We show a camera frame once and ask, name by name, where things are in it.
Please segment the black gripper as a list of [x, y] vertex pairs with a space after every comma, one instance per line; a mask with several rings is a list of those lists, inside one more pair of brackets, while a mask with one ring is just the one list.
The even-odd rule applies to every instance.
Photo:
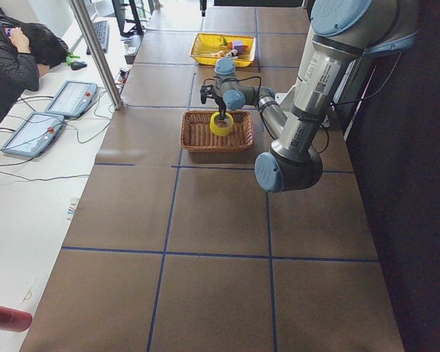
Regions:
[[218, 109], [219, 109], [219, 115], [218, 115], [218, 126], [219, 127], [227, 127], [228, 126], [228, 119], [227, 119], [227, 106], [226, 103], [224, 102], [224, 99], [222, 96], [217, 95], [214, 98]]

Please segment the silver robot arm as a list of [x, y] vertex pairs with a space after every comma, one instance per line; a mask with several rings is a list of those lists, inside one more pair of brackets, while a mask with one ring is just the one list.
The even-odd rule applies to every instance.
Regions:
[[212, 96], [220, 117], [254, 106], [274, 139], [254, 164], [262, 189], [295, 191], [319, 181], [323, 165], [312, 141], [349, 64], [410, 48], [418, 16], [418, 1], [316, 1], [296, 83], [280, 103], [271, 89], [242, 84], [231, 58], [215, 64], [215, 83], [202, 99]]

